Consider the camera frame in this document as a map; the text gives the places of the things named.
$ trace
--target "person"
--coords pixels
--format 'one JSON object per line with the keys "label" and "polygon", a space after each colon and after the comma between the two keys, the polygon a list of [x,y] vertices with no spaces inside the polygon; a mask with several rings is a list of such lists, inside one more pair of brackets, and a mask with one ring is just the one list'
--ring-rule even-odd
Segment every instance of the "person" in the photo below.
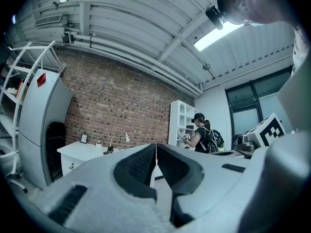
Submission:
{"label": "person", "polygon": [[278,21],[290,24],[295,33],[292,74],[301,67],[307,57],[310,41],[287,0],[217,0],[217,4],[220,16],[233,24],[257,26]]}
{"label": "person", "polygon": [[208,134],[209,136],[209,144],[211,145],[214,145],[215,146],[215,152],[218,152],[218,151],[224,151],[225,148],[224,148],[224,140],[223,140],[223,137],[222,135],[217,131],[217,130],[211,130],[210,129],[210,122],[209,120],[205,120],[204,122],[204,126],[205,128],[210,131],[210,133]]}
{"label": "person", "polygon": [[204,127],[204,120],[205,116],[202,113],[196,113],[194,115],[194,119],[192,122],[195,123],[195,126],[198,127],[195,131],[195,135],[190,141],[189,139],[186,140],[186,144],[189,145],[191,148],[195,147],[196,152],[201,153],[209,153],[208,152],[208,134],[209,131]]}

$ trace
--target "brick wall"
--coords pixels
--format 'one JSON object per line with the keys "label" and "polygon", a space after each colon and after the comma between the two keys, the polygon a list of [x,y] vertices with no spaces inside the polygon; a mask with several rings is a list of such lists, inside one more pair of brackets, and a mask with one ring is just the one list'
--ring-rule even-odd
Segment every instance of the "brick wall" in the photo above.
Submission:
{"label": "brick wall", "polygon": [[89,135],[88,143],[104,141],[128,132],[130,142],[114,138],[113,145],[129,148],[148,143],[167,143],[170,103],[194,99],[163,81],[123,63],[83,51],[56,51],[66,70],[63,81],[73,91],[66,116],[66,144]]}

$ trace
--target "black t-shirt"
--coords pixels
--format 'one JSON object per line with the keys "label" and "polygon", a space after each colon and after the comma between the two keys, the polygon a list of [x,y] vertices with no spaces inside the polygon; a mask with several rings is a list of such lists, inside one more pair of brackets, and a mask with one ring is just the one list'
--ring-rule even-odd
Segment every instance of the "black t-shirt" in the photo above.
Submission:
{"label": "black t-shirt", "polygon": [[196,131],[196,133],[198,132],[201,136],[200,141],[198,142],[198,144],[195,146],[195,151],[196,152],[201,152],[201,153],[206,153],[206,151],[202,148],[202,145],[200,142],[202,142],[202,144],[204,145],[205,149],[207,149],[208,147],[208,130],[206,130],[205,128],[198,128]]}

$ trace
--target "white desk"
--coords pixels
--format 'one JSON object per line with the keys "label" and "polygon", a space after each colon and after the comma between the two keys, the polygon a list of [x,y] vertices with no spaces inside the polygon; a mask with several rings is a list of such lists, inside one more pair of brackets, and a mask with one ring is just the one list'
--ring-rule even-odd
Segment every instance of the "white desk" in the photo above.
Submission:
{"label": "white desk", "polygon": [[[71,172],[85,161],[103,156],[107,149],[108,147],[99,149],[93,144],[81,142],[71,143],[58,149],[57,152],[61,153],[63,175]],[[121,149],[114,148],[112,153],[118,152],[121,152]]]}

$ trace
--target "gray refrigerator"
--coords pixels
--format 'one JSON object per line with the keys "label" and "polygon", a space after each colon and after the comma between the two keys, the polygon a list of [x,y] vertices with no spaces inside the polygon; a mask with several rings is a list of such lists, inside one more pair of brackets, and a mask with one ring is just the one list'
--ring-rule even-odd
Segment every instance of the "gray refrigerator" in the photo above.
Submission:
{"label": "gray refrigerator", "polygon": [[[37,79],[46,74],[38,87]],[[72,92],[59,74],[38,69],[20,112],[18,150],[25,178],[41,189],[52,183],[47,159],[46,131],[52,122],[65,122]]]}

